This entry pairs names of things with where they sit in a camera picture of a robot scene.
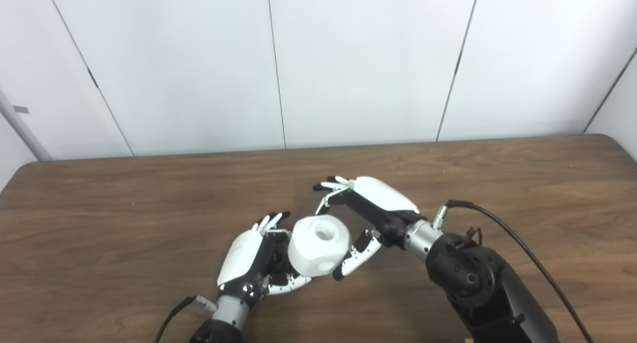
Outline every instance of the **robotic hand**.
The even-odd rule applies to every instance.
[[[216,304],[207,304],[212,316],[193,334],[191,343],[241,343],[241,329],[257,303],[312,280],[299,275],[287,259],[285,244],[291,232],[277,226],[289,216],[289,212],[269,214],[233,241],[216,280]]]
[[[407,197],[376,178],[328,177],[314,190],[330,191],[317,214],[345,204],[374,227],[357,239],[341,270],[334,271],[336,279],[369,259],[380,244],[398,246],[425,263],[430,280],[444,290],[476,341],[558,343],[555,325],[516,272],[498,253],[482,246],[481,237],[478,243],[473,240],[478,230],[472,228],[466,236],[440,230],[449,207],[473,204],[449,202],[430,223]]]

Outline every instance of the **white wall panel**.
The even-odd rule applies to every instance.
[[[268,0],[55,0],[136,155],[283,148]]]
[[[606,134],[637,160],[637,60],[626,68],[587,133]]]
[[[271,0],[288,147],[432,141],[473,0]]]
[[[16,170],[31,161],[36,158],[0,114],[0,193]]]
[[[441,140],[584,130],[637,45],[637,0],[477,0]]]
[[[51,0],[0,0],[0,91],[44,157],[130,156]]]

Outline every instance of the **black wire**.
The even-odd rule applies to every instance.
[[[183,301],[181,301],[178,305],[176,305],[172,311],[170,311],[170,313],[166,317],[166,320],[164,320],[164,323],[162,323],[161,327],[159,327],[159,331],[157,331],[157,335],[155,336],[155,339],[153,339],[153,343],[159,343],[159,340],[161,339],[162,334],[164,334],[164,330],[168,326],[168,323],[170,323],[170,320],[172,320],[172,318],[176,316],[179,312],[181,312],[181,310],[184,309],[187,305],[194,302],[196,298],[197,296],[186,297],[184,298]]]
[[[535,254],[533,254],[531,249],[524,243],[524,241],[522,241],[522,239],[504,221],[502,221],[500,218],[498,218],[498,216],[495,216],[494,214],[492,214],[487,209],[484,209],[483,207],[480,207],[480,206],[478,206],[478,205],[476,205],[475,203],[472,203],[472,202],[461,202],[461,201],[449,200],[449,202],[446,203],[446,206],[449,207],[449,208],[452,208],[452,207],[465,207],[466,209],[472,209],[472,210],[481,212],[482,214],[484,214],[488,218],[490,218],[493,221],[495,221],[503,230],[505,230],[505,232],[507,232],[507,234],[509,234],[509,236],[511,236],[512,239],[514,239],[514,241],[516,241],[518,243],[518,245],[520,245],[522,250],[524,250],[524,252],[526,252],[526,254],[533,261],[535,266],[537,266],[537,268],[544,275],[546,280],[548,280],[548,283],[551,285],[551,287],[553,287],[553,289],[555,289],[555,292],[557,293],[557,295],[562,300],[562,303],[564,303],[564,306],[566,306],[566,309],[568,309],[568,312],[571,314],[571,316],[573,316],[573,320],[575,320],[575,323],[577,324],[577,327],[579,327],[580,331],[582,331],[582,334],[583,334],[584,338],[586,339],[586,341],[588,343],[595,343],[593,341],[593,338],[589,334],[589,332],[586,330],[586,327],[584,327],[584,324],[582,323],[582,320],[580,320],[580,317],[577,315],[577,312],[573,308],[573,305],[571,305],[571,302],[569,302],[568,298],[564,294],[564,291],[562,291],[562,289],[559,288],[559,286],[557,285],[557,282],[553,279],[553,277],[551,277],[550,273],[546,270],[546,268],[544,268],[544,266],[539,261],[539,259],[537,259],[537,257],[535,257]]]

